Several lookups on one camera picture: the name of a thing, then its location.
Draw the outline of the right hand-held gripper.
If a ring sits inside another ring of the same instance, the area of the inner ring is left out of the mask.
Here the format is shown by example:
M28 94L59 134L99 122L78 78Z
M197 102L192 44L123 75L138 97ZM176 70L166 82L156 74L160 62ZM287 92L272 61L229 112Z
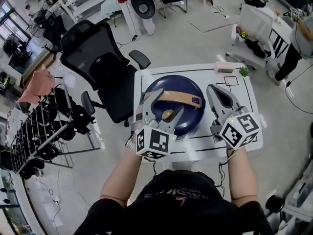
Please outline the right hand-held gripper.
M236 96L227 89L210 84L206 94L211 111L217 118L210 127L214 142L225 141L237 150L251 143L261 131L259 121L247 107L240 106ZM218 115L217 110L233 109L226 115Z

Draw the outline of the dark blue rice cooker lid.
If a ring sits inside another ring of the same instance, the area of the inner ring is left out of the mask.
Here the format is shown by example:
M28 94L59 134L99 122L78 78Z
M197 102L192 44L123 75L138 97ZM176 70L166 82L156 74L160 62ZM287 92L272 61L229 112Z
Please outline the dark blue rice cooker lid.
M181 75L167 75L155 80L141 94L143 102L152 92L163 89L163 95L156 101L152 112L156 120L169 120L179 107L184 112L175 126L174 134L182 138L196 131L204 115L206 101L200 87L191 79Z

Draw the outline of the dark blue rice cooker body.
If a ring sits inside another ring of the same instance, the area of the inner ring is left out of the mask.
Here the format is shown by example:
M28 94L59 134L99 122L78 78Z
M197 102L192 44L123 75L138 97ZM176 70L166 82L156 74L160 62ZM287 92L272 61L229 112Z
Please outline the dark blue rice cooker body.
M191 110L184 112L175 127L174 134L177 136L177 140L185 137L192 137L197 132L203 115L204 110Z

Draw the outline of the person's left forearm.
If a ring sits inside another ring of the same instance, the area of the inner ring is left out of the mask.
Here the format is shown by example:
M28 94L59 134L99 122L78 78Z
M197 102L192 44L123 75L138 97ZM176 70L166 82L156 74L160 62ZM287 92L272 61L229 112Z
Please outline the person's left forearm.
M123 208L133 192L141 166L142 157L126 148L124 156L104 183L100 199L111 199Z

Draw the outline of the person's right forearm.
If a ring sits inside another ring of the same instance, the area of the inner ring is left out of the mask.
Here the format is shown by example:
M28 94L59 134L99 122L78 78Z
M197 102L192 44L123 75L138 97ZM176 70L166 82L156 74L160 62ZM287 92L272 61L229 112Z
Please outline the person's right forearm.
M258 201L258 181L244 147L226 149L231 201L237 207Z

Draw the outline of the person's left hand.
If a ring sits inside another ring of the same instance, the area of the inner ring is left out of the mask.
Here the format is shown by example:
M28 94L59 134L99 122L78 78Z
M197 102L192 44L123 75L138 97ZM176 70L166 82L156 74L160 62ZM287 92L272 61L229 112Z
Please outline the person's left hand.
M135 120L131 125L131 131L135 132L136 130L140 130L143 127L143 104L139 105L134 114Z

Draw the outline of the silver metal wristwatch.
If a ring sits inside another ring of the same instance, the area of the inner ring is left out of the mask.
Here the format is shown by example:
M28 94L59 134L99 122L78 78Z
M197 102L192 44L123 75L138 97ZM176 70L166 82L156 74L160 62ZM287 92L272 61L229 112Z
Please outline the silver metal wristwatch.
M136 153L136 134L131 134L125 144L125 147Z

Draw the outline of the black cloth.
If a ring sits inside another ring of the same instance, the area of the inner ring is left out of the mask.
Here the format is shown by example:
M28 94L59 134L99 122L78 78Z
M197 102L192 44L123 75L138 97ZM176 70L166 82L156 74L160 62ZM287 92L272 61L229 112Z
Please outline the black cloth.
M245 39L246 46L252 50L253 54L259 58L264 59L266 57L264 50L259 46L258 41L252 41Z

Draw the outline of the colourful flower bouquet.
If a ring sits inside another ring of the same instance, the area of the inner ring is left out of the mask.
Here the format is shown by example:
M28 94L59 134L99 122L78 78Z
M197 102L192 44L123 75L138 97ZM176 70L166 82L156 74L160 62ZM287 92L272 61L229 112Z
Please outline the colourful flower bouquet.
M236 36L239 39L239 41L243 42L249 38L249 35L245 31L241 30L240 27L236 26L235 30L236 30Z

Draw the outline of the black mesh office chair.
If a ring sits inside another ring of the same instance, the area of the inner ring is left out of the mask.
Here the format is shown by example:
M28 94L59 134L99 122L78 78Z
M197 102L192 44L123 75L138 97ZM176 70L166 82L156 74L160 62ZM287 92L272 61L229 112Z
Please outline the black mesh office chair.
M101 101L91 101L83 93L82 103L89 111L93 107L105 109L114 123L123 122L128 127L137 69L120 52L110 25L80 21L62 37L61 47L61 64L83 77Z

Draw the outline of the white office chair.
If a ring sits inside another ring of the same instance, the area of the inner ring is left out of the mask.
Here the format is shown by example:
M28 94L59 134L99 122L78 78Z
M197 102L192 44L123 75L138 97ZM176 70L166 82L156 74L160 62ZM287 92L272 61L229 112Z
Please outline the white office chair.
M226 50L225 55L256 70L264 69L267 62L275 58L273 44L269 39L273 21L274 19L270 15L259 8L243 4L239 23L232 27L231 45ZM236 36L236 26L245 31L250 40L258 41L259 46L265 52L266 57L264 59L255 56L252 50L246 46L245 41L239 41Z

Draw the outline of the person's black shirt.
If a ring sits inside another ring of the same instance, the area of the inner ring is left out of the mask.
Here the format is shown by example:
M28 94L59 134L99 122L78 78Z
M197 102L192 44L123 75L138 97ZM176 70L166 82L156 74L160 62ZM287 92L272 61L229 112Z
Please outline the person's black shirt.
M74 235L272 235L256 201L237 207L200 172L164 171L127 207L95 202Z

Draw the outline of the black oval hanging pack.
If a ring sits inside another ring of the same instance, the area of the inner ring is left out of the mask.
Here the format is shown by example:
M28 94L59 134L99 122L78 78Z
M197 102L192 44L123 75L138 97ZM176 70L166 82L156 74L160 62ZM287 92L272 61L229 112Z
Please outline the black oval hanging pack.
M131 4L135 13L145 20L151 19L156 12L154 0L131 0Z

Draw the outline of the small black office chair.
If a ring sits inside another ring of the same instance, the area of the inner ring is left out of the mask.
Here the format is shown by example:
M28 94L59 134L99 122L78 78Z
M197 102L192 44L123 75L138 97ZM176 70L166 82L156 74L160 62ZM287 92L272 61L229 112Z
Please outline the small black office chair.
M61 47L61 39L66 32L67 30L65 29L62 17L56 17L54 23L43 33L44 38L52 43L52 48L48 48L46 45L44 48L54 55L61 52L63 50Z

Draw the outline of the black standing fan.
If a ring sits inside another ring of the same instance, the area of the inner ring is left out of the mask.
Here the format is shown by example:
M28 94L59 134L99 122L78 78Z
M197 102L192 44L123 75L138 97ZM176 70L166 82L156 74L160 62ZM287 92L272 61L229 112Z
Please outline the black standing fan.
M33 37L44 38L44 32L50 27L56 16L46 9L34 13L29 20L29 32Z

